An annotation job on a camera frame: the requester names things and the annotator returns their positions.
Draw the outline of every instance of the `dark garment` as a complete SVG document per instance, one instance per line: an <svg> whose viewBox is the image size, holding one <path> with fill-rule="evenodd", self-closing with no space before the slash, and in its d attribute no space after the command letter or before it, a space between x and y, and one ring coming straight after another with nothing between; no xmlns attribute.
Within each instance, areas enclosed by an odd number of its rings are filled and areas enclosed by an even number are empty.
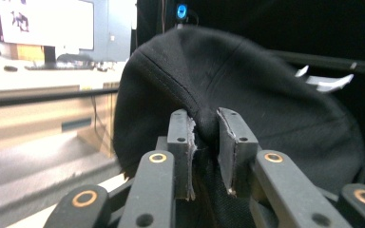
<svg viewBox="0 0 365 228"><path fill-rule="evenodd" d="M337 194L365 169L363 142L345 108L296 71L218 30L186 27L153 38L133 53L120 82L114 148L121 165L128 170L153 150L167 135L170 114L184 108L198 131L197 200L208 202L198 203L208 208L196 215L207 211L220 227L253 226L248 200L231 199L222 189L216 110L225 107L241 114L263 149L287 154L316 186Z"/></svg>

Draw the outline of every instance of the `floor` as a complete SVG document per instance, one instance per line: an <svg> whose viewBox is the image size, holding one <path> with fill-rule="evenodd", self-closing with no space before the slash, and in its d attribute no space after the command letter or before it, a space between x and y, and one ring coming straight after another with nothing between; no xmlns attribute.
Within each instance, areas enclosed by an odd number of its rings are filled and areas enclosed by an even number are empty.
<svg viewBox="0 0 365 228"><path fill-rule="evenodd" d="M32 216L73 188L120 174L107 157L67 133L0 150L0 227Z"/></svg>

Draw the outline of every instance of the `television screen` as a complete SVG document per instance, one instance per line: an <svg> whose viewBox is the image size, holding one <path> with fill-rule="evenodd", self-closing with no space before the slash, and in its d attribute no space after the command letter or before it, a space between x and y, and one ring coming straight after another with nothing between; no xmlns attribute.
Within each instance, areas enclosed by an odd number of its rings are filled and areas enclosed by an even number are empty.
<svg viewBox="0 0 365 228"><path fill-rule="evenodd" d="M93 3L78 0L0 0L0 40L93 49Z"/></svg>

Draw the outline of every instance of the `monitor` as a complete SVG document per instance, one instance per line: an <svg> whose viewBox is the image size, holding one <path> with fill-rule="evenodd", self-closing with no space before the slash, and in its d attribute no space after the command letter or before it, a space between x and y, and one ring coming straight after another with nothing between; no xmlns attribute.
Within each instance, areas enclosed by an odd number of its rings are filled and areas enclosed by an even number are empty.
<svg viewBox="0 0 365 228"><path fill-rule="evenodd" d="M93 11L79 0L0 0L0 41L44 46L52 63L55 47L93 49Z"/></svg>

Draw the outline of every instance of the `blue light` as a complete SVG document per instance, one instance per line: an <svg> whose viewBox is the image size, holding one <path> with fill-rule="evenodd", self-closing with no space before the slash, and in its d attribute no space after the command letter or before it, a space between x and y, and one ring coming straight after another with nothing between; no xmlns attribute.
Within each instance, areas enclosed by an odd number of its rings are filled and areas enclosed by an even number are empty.
<svg viewBox="0 0 365 228"><path fill-rule="evenodd" d="M187 6L185 4L179 4L177 6L177 19L183 20L186 18Z"/></svg>

